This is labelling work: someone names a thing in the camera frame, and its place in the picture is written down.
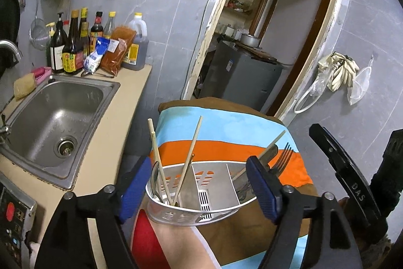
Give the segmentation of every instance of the fork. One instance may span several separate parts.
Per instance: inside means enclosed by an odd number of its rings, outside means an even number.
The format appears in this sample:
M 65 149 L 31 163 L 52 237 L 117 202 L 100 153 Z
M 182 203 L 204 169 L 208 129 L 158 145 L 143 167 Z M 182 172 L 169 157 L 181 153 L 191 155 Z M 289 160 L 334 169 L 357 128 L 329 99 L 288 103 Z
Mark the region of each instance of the fork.
M 291 148 L 291 145 L 287 143 L 285 145 L 284 151 L 280 155 L 275 165 L 269 170 L 269 172 L 279 177 L 280 174 L 282 174 L 283 171 L 285 170 L 285 167 L 287 166 L 288 162 L 290 162 L 293 153 L 294 150 Z

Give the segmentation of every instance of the white plastic basket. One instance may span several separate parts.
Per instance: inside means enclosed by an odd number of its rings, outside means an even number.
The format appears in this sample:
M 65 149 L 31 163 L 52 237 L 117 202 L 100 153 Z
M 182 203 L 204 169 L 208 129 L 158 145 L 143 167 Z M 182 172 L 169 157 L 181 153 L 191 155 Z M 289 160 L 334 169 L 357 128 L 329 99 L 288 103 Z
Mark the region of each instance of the white plastic basket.
M 176 164 L 163 168 L 172 198 L 178 188 L 183 166 L 184 164 Z M 231 176 L 244 167 L 245 162 L 193 162 L 179 193 L 179 207 L 154 199 L 151 182 L 148 181 L 146 192 L 150 200 L 147 213 L 154 222 L 178 226 L 205 225 L 227 218 L 256 199 L 252 191 L 249 191 L 240 202 L 235 192 Z M 162 184 L 161 190 L 161 197 L 166 201 L 166 191 Z

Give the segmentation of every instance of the red button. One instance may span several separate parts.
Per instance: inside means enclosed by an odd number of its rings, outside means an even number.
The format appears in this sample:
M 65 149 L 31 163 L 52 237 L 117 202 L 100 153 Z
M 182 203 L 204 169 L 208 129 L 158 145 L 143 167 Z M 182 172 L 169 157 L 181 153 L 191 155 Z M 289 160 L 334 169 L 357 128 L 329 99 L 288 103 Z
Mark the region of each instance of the red button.
M 6 218 L 8 221 L 12 221 L 13 217 L 14 217 L 14 210 L 15 210 L 15 206 L 13 203 L 9 203 L 7 206 L 7 212 L 6 212 Z

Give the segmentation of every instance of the yellow sponge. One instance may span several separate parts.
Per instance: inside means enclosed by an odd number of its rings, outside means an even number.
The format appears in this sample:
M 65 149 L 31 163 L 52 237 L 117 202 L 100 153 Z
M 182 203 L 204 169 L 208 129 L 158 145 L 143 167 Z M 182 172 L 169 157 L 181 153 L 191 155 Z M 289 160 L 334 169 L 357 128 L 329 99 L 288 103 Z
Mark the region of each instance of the yellow sponge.
M 29 95 L 36 88 L 35 76 L 33 73 L 28 73 L 20 79 L 14 81 L 14 97 L 15 100 L 20 100 Z

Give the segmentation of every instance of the blue gripper pad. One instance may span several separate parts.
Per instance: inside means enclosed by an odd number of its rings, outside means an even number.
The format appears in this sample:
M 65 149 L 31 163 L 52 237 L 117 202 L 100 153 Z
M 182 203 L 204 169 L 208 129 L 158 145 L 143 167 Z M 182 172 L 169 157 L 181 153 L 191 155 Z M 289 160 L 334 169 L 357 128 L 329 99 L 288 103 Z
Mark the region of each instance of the blue gripper pad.
M 137 214 L 146 192 L 146 184 L 150 179 L 151 170 L 151 159 L 142 156 L 133 169 L 123 176 L 120 183 L 123 189 L 118 214 L 120 222 L 124 223 L 134 214 Z
M 251 156 L 246 160 L 246 174 L 264 216 L 273 223 L 276 223 L 279 218 L 276 199 L 257 167 L 260 165 L 263 171 L 265 171 L 263 166 L 259 163 L 259 160 L 257 160 L 256 157 L 257 163 L 256 161 L 253 161 L 252 158 L 253 157 Z

